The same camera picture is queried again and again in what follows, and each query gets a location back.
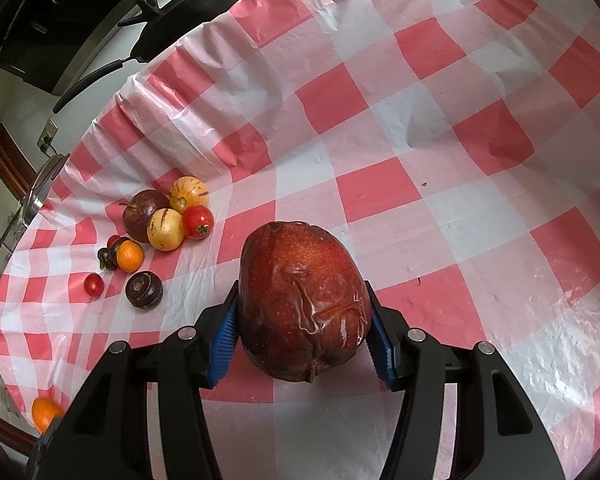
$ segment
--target metal screw head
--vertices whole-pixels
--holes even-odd
[[[180,330],[178,330],[178,337],[184,341],[189,341],[190,339],[195,338],[198,333],[196,329],[192,326],[183,326]]]
[[[420,330],[419,328],[412,328],[407,332],[407,337],[412,341],[424,341],[427,334],[424,333],[424,330]]]
[[[496,351],[496,347],[488,341],[480,341],[478,343],[478,350],[486,355],[491,355]]]
[[[124,352],[126,348],[126,342],[124,341],[115,341],[109,345],[109,352],[112,354],[119,354],[120,352]]]

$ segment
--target wrinkled apple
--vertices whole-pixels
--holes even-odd
[[[240,260],[238,325],[251,361],[270,376],[312,382],[351,359],[371,310],[344,246],[305,222],[270,222],[251,233]]]

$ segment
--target pan handle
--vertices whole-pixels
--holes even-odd
[[[101,66],[91,73],[88,73],[78,82],[76,82],[71,88],[69,88],[64,94],[62,94],[62,97],[58,99],[56,106],[54,106],[53,112],[57,114],[71,99],[76,97],[80,92],[87,88],[87,86],[95,83],[101,77],[104,77],[107,74],[122,68],[122,64],[129,59],[130,58],[117,59],[111,63],[107,63],[105,66]]]

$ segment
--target electrical outlet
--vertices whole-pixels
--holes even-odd
[[[49,147],[51,142],[54,140],[56,133],[58,132],[58,127],[54,120],[49,117],[46,120],[45,127],[42,128],[42,133],[38,137],[38,147],[42,150],[43,153],[46,152],[46,149]]]

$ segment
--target black pan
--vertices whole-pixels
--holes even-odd
[[[114,70],[122,68],[123,63],[131,59],[135,59],[140,63],[150,62],[184,34],[201,23],[210,22],[216,16],[227,12],[237,1],[171,0],[160,9],[157,0],[138,0],[141,13],[118,24],[120,27],[125,27],[126,25],[146,22],[138,41],[131,49],[129,57],[107,63],[81,78],[58,99],[53,112],[57,114],[87,86]]]

